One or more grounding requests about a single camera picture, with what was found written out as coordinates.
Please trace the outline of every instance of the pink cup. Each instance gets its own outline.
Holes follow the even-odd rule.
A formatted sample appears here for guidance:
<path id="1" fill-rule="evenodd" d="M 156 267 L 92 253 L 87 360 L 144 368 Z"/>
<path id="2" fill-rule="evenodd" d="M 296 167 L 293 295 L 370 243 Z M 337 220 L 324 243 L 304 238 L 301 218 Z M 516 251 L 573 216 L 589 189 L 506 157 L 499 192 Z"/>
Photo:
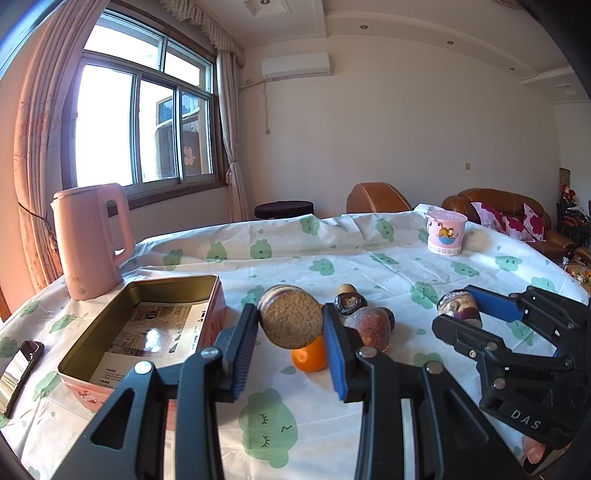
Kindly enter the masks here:
<path id="1" fill-rule="evenodd" d="M 432 210 L 427 219 L 427 248 L 434 254 L 449 257 L 459 254 L 468 217 L 447 210 Z"/>

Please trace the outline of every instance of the air conditioner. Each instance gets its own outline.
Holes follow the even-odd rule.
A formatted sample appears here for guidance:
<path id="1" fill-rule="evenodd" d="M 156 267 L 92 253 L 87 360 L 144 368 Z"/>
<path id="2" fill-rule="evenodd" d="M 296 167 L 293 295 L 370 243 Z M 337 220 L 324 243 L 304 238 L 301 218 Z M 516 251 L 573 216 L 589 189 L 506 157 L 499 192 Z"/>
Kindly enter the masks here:
<path id="1" fill-rule="evenodd" d="M 303 53 L 287 57 L 274 57 L 262 61 L 265 80 L 293 79 L 330 75 L 328 53 Z"/>

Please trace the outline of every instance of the ceiling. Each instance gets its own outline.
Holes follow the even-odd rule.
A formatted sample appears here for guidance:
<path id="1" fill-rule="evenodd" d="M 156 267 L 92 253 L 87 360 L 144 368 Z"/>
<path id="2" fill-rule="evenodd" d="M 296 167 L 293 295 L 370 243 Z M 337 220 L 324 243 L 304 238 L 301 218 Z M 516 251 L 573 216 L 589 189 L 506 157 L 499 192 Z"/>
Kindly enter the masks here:
<path id="1" fill-rule="evenodd" d="M 403 38 L 485 61 L 532 87 L 543 80 L 540 91 L 554 102 L 589 101 L 543 27 L 493 0 L 194 1 L 245 48 L 334 34 Z M 556 87 L 566 84 L 574 93 Z"/>

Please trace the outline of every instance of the floral cushion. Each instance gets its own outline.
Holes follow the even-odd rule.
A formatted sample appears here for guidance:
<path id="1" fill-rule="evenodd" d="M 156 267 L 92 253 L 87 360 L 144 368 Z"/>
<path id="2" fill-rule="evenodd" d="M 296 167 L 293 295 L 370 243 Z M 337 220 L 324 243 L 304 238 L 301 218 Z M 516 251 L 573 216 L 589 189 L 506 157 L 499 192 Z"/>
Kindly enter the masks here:
<path id="1" fill-rule="evenodd" d="M 512 215 L 503 215 L 503 224 L 505 233 L 511 238 L 521 240 L 522 242 L 535 242 L 535 238 L 526 230 L 521 220 Z"/>
<path id="2" fill-rule="evenodd" d="M 544 218 L 535 213 L 529 205 L 523 204 L 525 210 L 525 219 L 523 225 L 525 229 L 533 236 L 536 240 L 544 239 Z"/>
<path id="3" fill-rule="evenodd" d="M 472 202 L 472 206 L 476 209 L 482 226 L 490 228 L 495 232 L 505 233 L 502 216 L 493 207 L 482 202 Z"/>

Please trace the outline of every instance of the brown leather sofa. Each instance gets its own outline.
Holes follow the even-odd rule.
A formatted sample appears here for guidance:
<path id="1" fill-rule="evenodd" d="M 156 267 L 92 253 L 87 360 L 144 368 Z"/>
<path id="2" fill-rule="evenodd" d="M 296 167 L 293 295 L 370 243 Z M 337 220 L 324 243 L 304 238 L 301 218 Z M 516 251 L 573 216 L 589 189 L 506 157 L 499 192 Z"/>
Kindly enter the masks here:
<path id="1" fill-rule="evenodd" d="M 347 197 L 347 213 L 397 213 L 412 209 L 397 189 L 383 181 L 358 183 Z"/>
<path id="2" fill-rule="evenodd" d="M 523 204 L 526 203 L 535 213 L 544 218 L 544 240 L 546 240 L 545 242 L 536 240 L 528 245 L 553 260 L 572 255 L 575 248 L 574 242 L 561 233 L 551 230 L 552 223 L 549 215 L 534 199 L 503 190 L 468 189 L 446 198 L 441 206 L 446 210 L 463 213 L 471 222 L 480 223 L 480 217 L 472 206 L 472 202 L 486 203 L 505 215 L 515 215 L 520 218 L 525 215 Z"/>

